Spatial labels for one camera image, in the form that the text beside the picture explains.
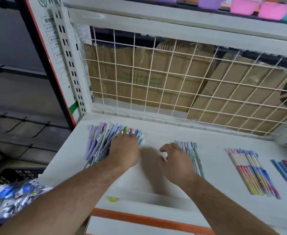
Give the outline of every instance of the red border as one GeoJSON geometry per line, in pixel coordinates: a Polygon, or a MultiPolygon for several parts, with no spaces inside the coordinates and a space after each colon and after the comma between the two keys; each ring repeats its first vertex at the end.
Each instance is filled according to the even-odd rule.
{"type": "MultiPolygon", "coordinates": [[[[30,14],[31,14],[31,16],[32,16],[32,20],[33,20],[33,22],[35,23],[35,26],[36,26],[38,35],[39,35],[39,37],[40,37],[40,39],[41,39],[41,42],[42,42],[42,44],[43,44],[44,51],[46,52],[46,55],[47,55],[47,57],[48,57],[48,59],[49,59],[49,62],[50,62],[52,71],[53,71],[53,73],[54,73],[54,77],[55,77],[55,79],[56,79],[56,82],[58,83],[59,88],[60,88],[60,90],[61,90],[61,94],[62,94],[63,99],[64,99],[64,102],[65,102],[65,104],[66,104],[66,106],[67,106],[67,110],[68,110],[68,112],[70,113],[70,110],[69,110],[69,107],[68,107],[68,105],[67,105],[67,102],[66,102],[66,100],[65,100],[65,98],[64,98],[64,94],[63,94],[62,88],[61,88],[61,86],[60,86],[59,80],[58,80],[57,77],[56,77],[56,73],[55,73],[54,67],[53,67],[53,65],[51,64],[50,56],[49,56],[48,51],[47,51],[47,48],[46,48],[46,46],[45,46],[45,44],[44,44],[44,40],[43,40],[42,35],[41,35],[41,33],[40,33],[40,30],[39,30],[38,24],[37,24],[37,22],[36,22],[35,16],[34,16],[34,14],[33,14],[33,12],[32,12],[32,8],[31,8],[31,6],[30,6],[30,4],[29,4],[29,1],[28,1],[28,0],[25,0],[25,1],[26,1],[26,3],[27,3],[29,12],[30,12],[30,14]]],[[[74,117],[73,117],[73,115],[72,115],[71,113],[70,113],[70,116],[71,116],[71,119],[72,119],[72,122],[73,122],[74,126],[76,127],[77,124],[76,124],[75,119],[74,119],[74,117]]]]}
{"type": "Polygon", "coordinates": [[[193,234],[215,235],[213,230],[208,227],[201,227],[201,226],[192,225],[192,224],[174,222],[174,221],[146,217],[146,216],[135,215],[135,214],[129,214],[129,213],[116,212],[116,211],[106,210],[106,209],[94,208],[90,216],[109,218],[109,219],[125,221],[125,222],[132,222],[132,223],[137,223],[141,225],[172,229],[172,230],[188,232],[188,233],[193,233],[193,234]]]}

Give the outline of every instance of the yellow sticker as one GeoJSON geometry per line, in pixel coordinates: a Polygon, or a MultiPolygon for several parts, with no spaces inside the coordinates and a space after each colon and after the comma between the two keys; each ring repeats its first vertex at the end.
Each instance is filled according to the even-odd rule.
{"type": "Polygon", "coordinates": [[[108,201],[110,201],[112,203],[118,201],[118,198],[116,198],[116,197],[107,196],[106,198],[107,198],[108,201]]]}

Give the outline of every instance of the plastic bag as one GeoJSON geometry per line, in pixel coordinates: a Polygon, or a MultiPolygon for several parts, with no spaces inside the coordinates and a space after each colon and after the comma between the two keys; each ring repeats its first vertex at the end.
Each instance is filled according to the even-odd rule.
{"type": "Polygon", "coordinates": [[[24,180],[0,186],[0,224],[18,213],[52,187],[38,184],[38,179],[24,180]]]}

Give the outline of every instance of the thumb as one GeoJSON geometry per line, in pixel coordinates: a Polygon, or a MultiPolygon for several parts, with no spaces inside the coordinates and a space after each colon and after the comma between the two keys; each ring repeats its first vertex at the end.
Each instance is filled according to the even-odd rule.
{"type": "Polygon", "coordinates": [[[159,156],[159,158],[157,159],[157,162],[159,164],[159,167],[162,169],[163,167],[165,167],[166,162],[164,160],[164,158],[162,156],[159,156]]]}

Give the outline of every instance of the black plastic basket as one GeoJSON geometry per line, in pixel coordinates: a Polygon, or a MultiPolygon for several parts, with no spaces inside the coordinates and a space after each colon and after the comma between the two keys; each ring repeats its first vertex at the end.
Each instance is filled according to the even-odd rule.
{"type": "Polygon", "coordinates": [[[6,168],[0,173],[0,185],[35,179],[44,170],[45,168],[6,168]]]}

